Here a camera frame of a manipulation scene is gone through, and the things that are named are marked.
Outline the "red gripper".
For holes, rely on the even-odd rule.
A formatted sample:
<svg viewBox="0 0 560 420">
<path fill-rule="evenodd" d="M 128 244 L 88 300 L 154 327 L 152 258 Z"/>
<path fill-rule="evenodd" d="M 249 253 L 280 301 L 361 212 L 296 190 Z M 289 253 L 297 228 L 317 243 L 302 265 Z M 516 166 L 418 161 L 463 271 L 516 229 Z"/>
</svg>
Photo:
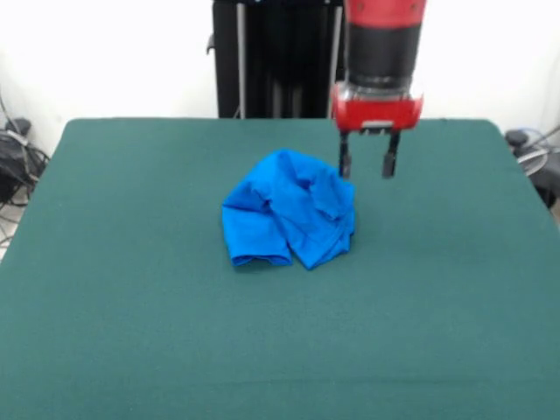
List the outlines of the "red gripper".
<svg viewBox="0 0 560 420">
<path fill-rule="evenodd" d="M 392 130 L 388 149 L 383 158 L 382 176 L 393 178 L 401 131 L 413 129 L 424 105 L 422 96 L 412 98 L 359 95 L 347 83 L 332 88 L 332 116 L 339 133 L 339 175 L 350 178 L 352 159 L 349 151 L 349 133 L 363 130 Z"/>
</svg>

